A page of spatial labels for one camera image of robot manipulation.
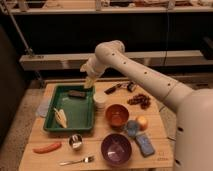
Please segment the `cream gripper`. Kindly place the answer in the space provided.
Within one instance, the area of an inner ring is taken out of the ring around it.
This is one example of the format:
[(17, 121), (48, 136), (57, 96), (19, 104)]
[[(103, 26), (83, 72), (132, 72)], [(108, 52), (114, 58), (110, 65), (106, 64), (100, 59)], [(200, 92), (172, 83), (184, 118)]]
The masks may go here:
[(81, 66), (80, 71), (85, 72), (87, 74), (85, 78), (84, 88), (91, 88), (98, 79), (97, 74), (94, 72), (93, 68), (87, 63)]

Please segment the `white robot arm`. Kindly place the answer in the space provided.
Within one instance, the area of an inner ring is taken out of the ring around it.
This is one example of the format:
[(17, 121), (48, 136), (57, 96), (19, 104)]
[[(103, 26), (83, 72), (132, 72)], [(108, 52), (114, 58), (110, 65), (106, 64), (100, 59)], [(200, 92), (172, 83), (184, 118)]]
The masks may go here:
[(174, 171), (213, 171), (213, 89), (191, 87), (125, 56), (119, 40), (103, 42), (81, 70), (90, 88), (107, 68), (137, 83), (177, 114)]

